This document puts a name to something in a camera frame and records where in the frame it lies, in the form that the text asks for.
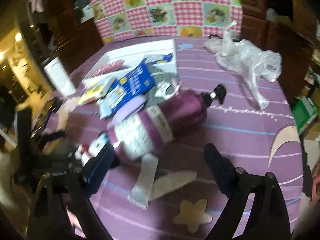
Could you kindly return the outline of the person's right hand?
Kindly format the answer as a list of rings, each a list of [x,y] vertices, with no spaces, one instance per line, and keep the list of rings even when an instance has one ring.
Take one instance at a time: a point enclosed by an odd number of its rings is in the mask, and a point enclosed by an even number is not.
[[[319,189],[320,189],[320,164],[315,165],[312,174],[312,188],[310,202],[319,201]]]

